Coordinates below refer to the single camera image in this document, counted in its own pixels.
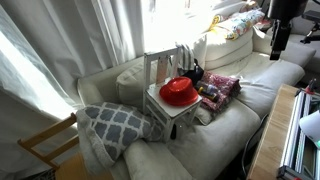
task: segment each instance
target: sunlight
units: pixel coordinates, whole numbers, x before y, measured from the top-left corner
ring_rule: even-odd
[[[17,83],[15,84],[16,87],[12,87],[11,91],[15,91],[12,93],[16,95],[20,94],[21,99],[26,100],[29,104],[34,104],[41,111],[60,119],[68,117],[71,112],[75,111],[73,107],[67,104],[56,92],[42,72],[26,59],[2,32],[0,32],[0,42],[1,52],[7,57],[8,63],[11,63],[15,68],[15,71],[11,73],[15,74],[15,77],[10,77],[10,74],[5,74],[7,76],[5,77],[6,79],[1,77],[1,81],[9,79]]]

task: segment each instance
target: curtain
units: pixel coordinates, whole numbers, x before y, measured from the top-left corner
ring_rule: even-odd
[[[140,0],[4,0],[58,84],[82,107],[77,79],[144,53]]]

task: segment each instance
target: white couch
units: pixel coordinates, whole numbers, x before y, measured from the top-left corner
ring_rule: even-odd
[[[270,61],[270,36],[255,28],[237,40],[220,40],[203,33],[194,43],[195,56],[205,70],[239,78],[241,94],[214,120],[199,111],[198,117],[210,121],[208,125],[178,121],[177,137],[167,144],[143,140],[131,144],[111,168],[115,179],[215,179],[269,113],[280,85],[295,85],[315,53],[289,42],[281,59]],[[79,79],[78,91],[85,105],[107,101],[139,107],[143,82],[140,57]]]
[[[309,0],[305,12],[307,12],[308,10],[320,12],[320,5],[316,4],[312,0]],[[312,41],[309,44],[303,44],[300,42],[306,37],[313,26],[314,23],[312,21],[303,19],[301,16],[293,18],[292,30],[289,36],[289,40],[291,42],[302,44],[316,50],[314,57],[304,67],[306,74],[301,80],[304,83],[309,83],[312,78],[316,78],[318,80],[320,79],[320,41]],[[270,35],[271,33],[272,28],[268,30],[267,34]],[[316,33],[314,33],[314,35],[320,35],[320,31],[317,31]]]

